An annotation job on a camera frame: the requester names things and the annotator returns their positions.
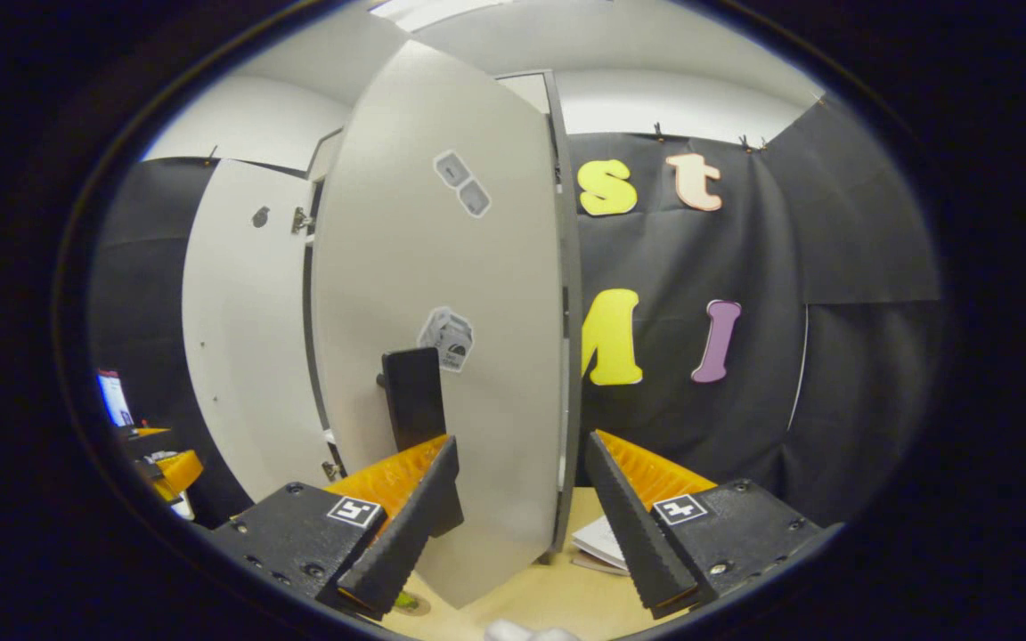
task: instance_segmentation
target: cabinet door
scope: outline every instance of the cabinet door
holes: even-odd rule
[[[419,345],[439,308],[472,333],[461,370],[441,370],[465,523],[417,565],[455,605],[552,543],[567,385],[557,207],[546,115],[412,41],[355,105],[322,188],[314,344],[349,471],[395,451],[382,354]]]
[[[182,323],[192,389],[228,468],[252,500],[286,482],[325,487],[330,449],[308,372],[306,179],[220,161],[192,223]]]

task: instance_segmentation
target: white ceiling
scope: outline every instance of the white ceiling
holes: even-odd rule
[[[753,41],[668,0],[520,0],[447,17],[415,37],[491,74],[647,70],[725,80],[802,106],[821,92]]]
[[[384,63],[412,38],[489,74],[648,70],[715,78],[802,107],[821,93],[814,81],[753,41],[668,0],[498,1],[359,0],[236,73],[354,105]],[[395,3],[398,8],[390,10]],[[371,15],[376,5],[379,15]]]
[[[351,3],[245,62],[233,73],[281,80],[351,106],[410,39],[366,1]]]

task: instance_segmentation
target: sticker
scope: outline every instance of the sticker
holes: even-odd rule
[[[440,368],[461,372],[473,349],[473,326],[464,316],[453,314],[450,308],[436,308],[419,333],[419,347],[438,349]]]
[[[457,193],[457,199],[469,215],[481,218],[489,210],[492,200],[456,151],[447,150],[436,155],[435,173],[446,187]]]
[[[481,188],[481,183],[470,179],[457,192],[457,198],[462,201],[465,211],[474,218],[481,218],[489,209],[489,195]]]
[[[435,158],[435,171],[442,178],[442,183],[451,190],[456,190],[469,178],[469,169],[453,151],[444,152]]]
[[[327,516],[337,521],[351,523],[353,526],[365,529],[367,524],[370,524],[370,521],[374,520],[374,516],[379,514],[379,510],[382,510],[382,506],[379,506],[378,503],[347,498],[345,496],[342,500],[334,504],[334,507],[327,512]]]
[[[660,503],[654,503],[652,507],[659,511],[660,518],[663,518],[664,523],[669,524],[669,526],[698,519],[700,516],[708,514],[707,509],[700,506],[698,500],[689,494],[660,500]]]

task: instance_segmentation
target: book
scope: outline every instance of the book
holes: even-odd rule
[[[616,535],[611,534],[611,527],[607,524],[607,516],[601,516],[573,532],[573,544],[603,563],[615,565],[623,571],[628,570],[627,563],[624,563],[624,552],[620,551]]]
[[[628,572],[628,570],[616,567],[616,565],[611,563],[606,563],[606,561],[599,560],[597,559],[597,557],[594,557],[590,555],[590,553],[587,553],[583,550],[578,550],[576,555],[573,556],[573,564],[581,565],[581,567],[583,568],[599,570],[602,572],[618,573],[620,576],[630,575],[630,572]]]

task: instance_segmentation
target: foam letter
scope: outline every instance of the foam letter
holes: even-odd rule
[[[742,307],[729,301],[712,301],[707,304],[707,315],[712,317],[712,331],[707,334],[704,360],[692,372],[696,383],[714,383],[725,376],[725,351],[731,346],[734,322],[742,314]]]
[[[636,188],[628,183],[628,165],[610,161],[590,161],[577,171],[577,182],[585,190],[581,204],[590,215],[627,213],[636,206]]]
[[[675,166],[675,193],[687,206],[702,211],[715,211],[723,206],[723,199],[707,193],[707,179],[718,179],[718,167],[707,164],[699,154],[668,157],[667,164]]]
[[[581,375],[595,353],[596,368],[588,376],[594,385],[628,386],[643,379],[631,345],[631,310],[638,303],[631,289],[604,289],[591,302],[581,329]]]

